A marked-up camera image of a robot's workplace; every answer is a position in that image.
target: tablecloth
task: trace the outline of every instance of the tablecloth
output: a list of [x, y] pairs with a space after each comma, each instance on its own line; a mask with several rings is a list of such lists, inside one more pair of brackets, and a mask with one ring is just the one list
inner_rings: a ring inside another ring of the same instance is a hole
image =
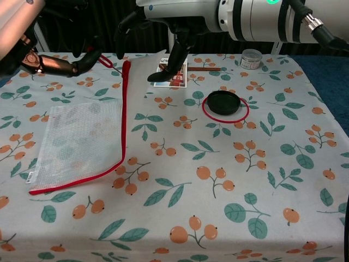
[[[121, 97], [122, 78], [101, 64], [77, 78], [13, 77], [0, 89], [2, 261], [342, 261], [348, 137], [294, 60], [264, 55], [257, 70], [239, 60], [190, 55], [221, 71], [189, 72], [187, 89], [149, 85], [131, 105], [121, 167], [37, 196], [25, 180], [50, 107]], [[215, 90], [244, 98], [246, 121], [205, 116]]]

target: white mesh pouch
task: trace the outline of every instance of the white mesh pouch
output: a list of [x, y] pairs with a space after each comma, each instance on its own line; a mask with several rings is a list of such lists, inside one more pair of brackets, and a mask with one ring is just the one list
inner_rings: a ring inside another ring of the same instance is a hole
[[88, 181], [122, 160], [122, 99], [51, 108], [30, 193]]

